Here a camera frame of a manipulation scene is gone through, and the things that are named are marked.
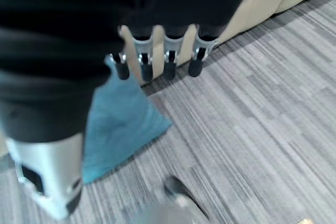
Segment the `black rubber fingertip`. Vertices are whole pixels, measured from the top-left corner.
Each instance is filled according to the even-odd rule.
[[[146,82],[153,80],[153,68],[152,65],[143,64],[141,65],[141,76],[142,79]]]
[[[115,68],[117,69],[118,77],[120,80],[127,80],[130,77],[130,70],[126,63],[115,64]]]
[[[197,202],[193,193],[175,176],[167,177],[163,183],[163,189],[168,196],[184,195],[191,199],[204,216],[209,219],[207,211]]]
[[[173,80],[176,76],[176,63],[165,62],[164,69],[163,69],[163,76],[168,81]]]
[[[197,77],[201,74],[203,69],[203,62],[201,60],[191,60],[189,64],[188,73],[192,77]]]

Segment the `beige couch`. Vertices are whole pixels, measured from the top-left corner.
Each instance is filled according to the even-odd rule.
[[[219,42],[225,42],[238,33],[256,26],[260,22],[269,18],[272,14],[287,10],[301,1],[302,0],[244,0],[228,25],[227,29],[219,38]],[[178,62],[179,64],[190,60],[195,33],[195,27],[190,26],[184,37],[181,58]],[[135,55],[131,35],[126,27],[122,27],[122,34],[126,40],[125,50],[128,55],[128,63],[132,71],[135,73],[139,83],[144,84],[141,78],[140,67]],[[154,77],[160,76],[163,72],[163,36],[164,34],[162,27],[155,27],[153,50]],[[0,156],[6,152],[7,150],[3,138],[0,136]]]

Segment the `striped carpet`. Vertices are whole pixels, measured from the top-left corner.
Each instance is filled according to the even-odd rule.
[[[55,222],[3,171],[0,222],[130,223],[175,174],[214,223],[336,223],[336,0],[308,0],[215,49],[199,78],[145,87],[174,126]]]

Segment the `blue cloth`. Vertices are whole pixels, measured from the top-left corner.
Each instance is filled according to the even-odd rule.
[[[89,113],[83,182],[90,183],[164,133],[171,122],[147,100],[134,75],[119,80],[114,64],[108,82],[98,88]]]

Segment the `black cloth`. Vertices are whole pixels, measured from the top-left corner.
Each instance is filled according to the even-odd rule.
[[[5,132],[41,142],[84,131],[94,88],[110,74],[104,56],[123,47],[119,25],[225,26],[241,1],[0,0],[0,120]],[[67,132],[51,126],[69,118],[80,118],[80,123],[64,127]]]

